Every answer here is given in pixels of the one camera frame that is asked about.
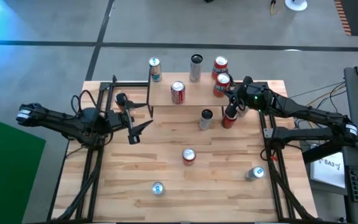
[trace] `concrete floor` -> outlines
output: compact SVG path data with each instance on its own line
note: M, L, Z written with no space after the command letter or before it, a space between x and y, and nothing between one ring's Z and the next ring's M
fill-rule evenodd
M286 7L270 15L270 0L115 0L105 42L291 45L358 47L347 36L334 1L309 1L304 12ZM96 42L108 0L0 0L0 40ZM71 113L70 98L79 94L94 47L0 45L0 121L47 140L23 223L47 217L67 141L45 128L16 124L21 103L39 102ZM186 72L193 53L204 57L202 70L224 55L234 78L285 80L290 96L343 79L343 69L358 65L358 52L277 50L135 49L102 47L92 80L146 80L147 59L158 56L165 72ZM325 89L296 97L309 103ZM334 99L349 114L343 94ZM322 109L333 111L327 102ZM343 199L313 190L320 218L344 216Z

